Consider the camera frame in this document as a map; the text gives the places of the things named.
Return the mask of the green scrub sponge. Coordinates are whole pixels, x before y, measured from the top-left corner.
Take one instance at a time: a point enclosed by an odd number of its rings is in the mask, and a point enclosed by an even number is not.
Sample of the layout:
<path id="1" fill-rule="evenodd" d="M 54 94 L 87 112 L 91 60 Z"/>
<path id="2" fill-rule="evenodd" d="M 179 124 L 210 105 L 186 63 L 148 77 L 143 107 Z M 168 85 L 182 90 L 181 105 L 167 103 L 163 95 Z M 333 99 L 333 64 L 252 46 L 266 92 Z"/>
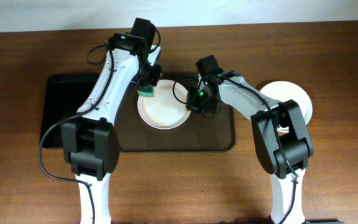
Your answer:
<path id="1" fill-rule="evenodd" d="M 143 97 L 154 97 L 154 87 L 147 85 L 147 86 L 140 86 L 137 89 L 137 93 L 139 96 Z"/>

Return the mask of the black plastic tray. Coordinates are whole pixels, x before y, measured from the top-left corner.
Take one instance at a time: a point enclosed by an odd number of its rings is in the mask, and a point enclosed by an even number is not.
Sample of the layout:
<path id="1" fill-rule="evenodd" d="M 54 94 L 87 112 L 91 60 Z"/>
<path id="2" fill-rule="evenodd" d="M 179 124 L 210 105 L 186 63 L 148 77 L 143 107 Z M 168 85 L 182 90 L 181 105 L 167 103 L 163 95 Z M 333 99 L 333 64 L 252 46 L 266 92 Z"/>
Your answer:
<path id="1" fill-rule="evenodd" d="M 40 137 L 53 124 L 74 115 L 92 92 L 96 72 L 54 74 L 48 77 Z"/>

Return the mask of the brown serving tray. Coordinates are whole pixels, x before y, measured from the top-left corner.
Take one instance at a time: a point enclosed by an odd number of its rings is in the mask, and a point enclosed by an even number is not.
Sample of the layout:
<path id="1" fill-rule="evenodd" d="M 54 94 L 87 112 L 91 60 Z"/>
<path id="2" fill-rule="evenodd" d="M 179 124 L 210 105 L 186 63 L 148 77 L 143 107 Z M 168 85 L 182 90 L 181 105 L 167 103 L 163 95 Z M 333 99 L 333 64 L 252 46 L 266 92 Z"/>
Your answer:
<path id="1" fill-rule="evenodd" d="M 160 80 L 173 80 L 187 90 L 196 86 L 195 72 L 165 73 Z M 138 93 L 129 87 L 119 106 L 114 129 L 122 152 L 185 152 L 230 150 L 236 142 L 233 108 L 221 104 L 216 116 L 191 112 L 179 127 L 157 129 L 146 124 L 137 109 Z"/>

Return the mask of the white plate bottom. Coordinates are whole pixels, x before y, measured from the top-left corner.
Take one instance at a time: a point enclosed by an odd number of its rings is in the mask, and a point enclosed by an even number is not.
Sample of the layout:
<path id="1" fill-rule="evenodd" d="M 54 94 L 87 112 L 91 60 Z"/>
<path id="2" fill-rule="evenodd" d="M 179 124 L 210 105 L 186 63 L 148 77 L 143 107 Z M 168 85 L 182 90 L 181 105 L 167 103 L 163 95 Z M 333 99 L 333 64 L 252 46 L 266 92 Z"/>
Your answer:
<path id="1" fill-rule="evenodd" d="M 313 114 L 313 105 L 309 95 L 300 86 L 287 81 L 275 81 L 266 84 L 260 90 L 265 96 L 281 102 L 294 100 L 301 109 L 304 121 L 308 124 Z"/>

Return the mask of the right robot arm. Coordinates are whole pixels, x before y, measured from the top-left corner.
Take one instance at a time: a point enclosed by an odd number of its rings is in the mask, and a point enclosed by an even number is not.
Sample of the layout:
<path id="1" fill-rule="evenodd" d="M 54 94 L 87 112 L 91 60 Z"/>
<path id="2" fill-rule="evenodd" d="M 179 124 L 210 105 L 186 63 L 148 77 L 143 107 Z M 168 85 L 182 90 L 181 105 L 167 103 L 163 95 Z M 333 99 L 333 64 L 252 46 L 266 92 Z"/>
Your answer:
<path id="1" fill-rule="evenodd" d="M 236 71 L 224 71 L 214 55 L 199 59 L 196 68 L 198 84 L 190 88 L 186 108 L 211 118 L 224 103 L 246 117 L 257 158 L 272 183 L 271 222 L 304 223 L 302 183 L 314 147 L 299 104 L 267 97 Z"/>

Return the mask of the white plate top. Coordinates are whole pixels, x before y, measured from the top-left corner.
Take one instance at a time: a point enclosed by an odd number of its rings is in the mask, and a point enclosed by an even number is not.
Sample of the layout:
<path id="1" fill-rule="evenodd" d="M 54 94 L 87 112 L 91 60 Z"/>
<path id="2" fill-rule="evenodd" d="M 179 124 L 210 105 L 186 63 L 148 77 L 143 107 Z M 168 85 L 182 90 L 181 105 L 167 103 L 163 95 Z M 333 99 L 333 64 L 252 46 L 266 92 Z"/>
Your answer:
<path id="1" fill-rule="evenodd" d="M 173 80 L 160 80 L 154 88 L 154 96 L 139 96 L 137 109 L 140 117 L 149 126 L 157 129 L 173 129 L 183 124 L 191 112 L 186 109 L 188 90 Z"/>

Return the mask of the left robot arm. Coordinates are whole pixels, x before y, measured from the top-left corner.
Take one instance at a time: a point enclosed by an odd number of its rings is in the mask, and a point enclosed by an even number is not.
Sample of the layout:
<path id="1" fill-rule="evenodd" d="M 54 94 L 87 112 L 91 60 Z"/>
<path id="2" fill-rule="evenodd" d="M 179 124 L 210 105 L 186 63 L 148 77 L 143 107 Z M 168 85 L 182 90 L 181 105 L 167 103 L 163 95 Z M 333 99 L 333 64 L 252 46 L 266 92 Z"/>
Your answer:
<path id="1" fill-rule="evenodd" d="M 146 19 L 137 18 L 129 33 L 116 32 L 105 43 L 106 58 L 99 78 L 75 118 L 60 126 L 63 155 L 80 189 L 81 222 L 111 223 L 109 180 L 117 166 L 120 146 L 114 123 L 122 99 L 134 85 L 143 96 L 153 96 L 161 77 L 156 61 L 159 35 Z"/>

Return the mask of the white plate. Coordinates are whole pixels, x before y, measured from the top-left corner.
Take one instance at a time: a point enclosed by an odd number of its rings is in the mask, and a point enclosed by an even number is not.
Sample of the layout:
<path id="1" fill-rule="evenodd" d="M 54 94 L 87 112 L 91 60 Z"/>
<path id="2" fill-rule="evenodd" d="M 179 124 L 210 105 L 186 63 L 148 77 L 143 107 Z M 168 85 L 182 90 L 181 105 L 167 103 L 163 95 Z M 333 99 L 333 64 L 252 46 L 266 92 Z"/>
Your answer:
<path id="1" fill-rule="evenodd" d="M 173 129 L 183 124 L 191 112 L 186 109 L 188 90 L 173 80 L 160 80 L 154 88 L 154 96 L 139 96 L 137 109 L 140 117 L 149 126 L 157 129 Z"/>
<path id="2" fill-rule="evenodd" d="M 313 114 L 313 105 L 309 95 L 300 86 L 287 81 L 275 81 L 266 84 L 260 90 L 265 96 L 281 102 L 294 100 L 301 109 L 304 121 L 308 124 Z"/>

